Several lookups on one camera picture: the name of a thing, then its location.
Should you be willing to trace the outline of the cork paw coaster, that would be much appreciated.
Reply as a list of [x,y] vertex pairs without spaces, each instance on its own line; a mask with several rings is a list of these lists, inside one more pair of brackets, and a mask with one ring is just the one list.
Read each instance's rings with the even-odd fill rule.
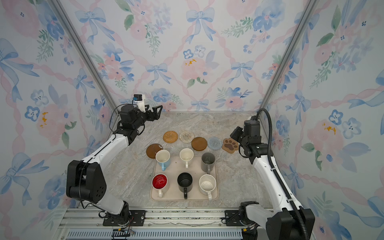
[[232,138],[226,138],[223,140],[222,149],[230,154],[239,150],[239,143]]

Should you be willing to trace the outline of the grey mug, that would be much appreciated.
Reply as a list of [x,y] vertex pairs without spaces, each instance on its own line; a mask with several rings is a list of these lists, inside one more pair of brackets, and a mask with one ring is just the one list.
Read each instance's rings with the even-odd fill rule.
[[201,169],[207,174],[211,174],[215,166],[216,157],[212,153],[204,153],[201,158]]

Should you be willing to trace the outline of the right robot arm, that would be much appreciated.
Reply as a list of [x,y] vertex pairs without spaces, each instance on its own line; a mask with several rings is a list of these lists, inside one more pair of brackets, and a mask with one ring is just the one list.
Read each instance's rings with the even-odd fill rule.
[[231,138],[244,150],[241,156],[249,159],[262,177],[273,210],[257,202],[243,202],[239,207],[240,221],[245,226],[265,229],[270,240],[309,240],[315,215],[311,209],[305,209],[289,189],[272,155],[271,145],[262,143],[260,132],[260,122],[249,119],[244,127],[237,127],[231,133]]

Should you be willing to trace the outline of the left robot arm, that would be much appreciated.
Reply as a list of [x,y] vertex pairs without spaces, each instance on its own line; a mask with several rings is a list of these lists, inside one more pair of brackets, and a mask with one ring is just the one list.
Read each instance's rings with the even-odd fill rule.
[[104,219],[117,226],[127,226],[132,221],[129,204],[112,195],[104,177],[104,169],[141,134],[140,128],[147,121],[161,116],[161,105],[150,108],[143,102],[120,106],[120,121],[112,136],[95,152],[81,161],[68,165],[66,195],[80,202],[88,202],[105,213]]

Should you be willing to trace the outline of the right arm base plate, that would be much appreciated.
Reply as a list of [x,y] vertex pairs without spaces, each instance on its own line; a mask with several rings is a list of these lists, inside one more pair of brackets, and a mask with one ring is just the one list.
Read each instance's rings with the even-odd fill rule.
[[245,213],[239,210],[225,210],[225,217],[222,219],[222,223],[227,227],[240,227],[246,226],[247,220],[245,220]]

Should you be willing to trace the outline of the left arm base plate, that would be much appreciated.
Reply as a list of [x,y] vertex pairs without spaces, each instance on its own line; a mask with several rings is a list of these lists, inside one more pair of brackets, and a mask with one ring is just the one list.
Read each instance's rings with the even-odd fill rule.
[[104,227],[142,227],[146,218],[145,210],[130,210],[130,220],[125,224],[119,224],[113,218],[104,218]]

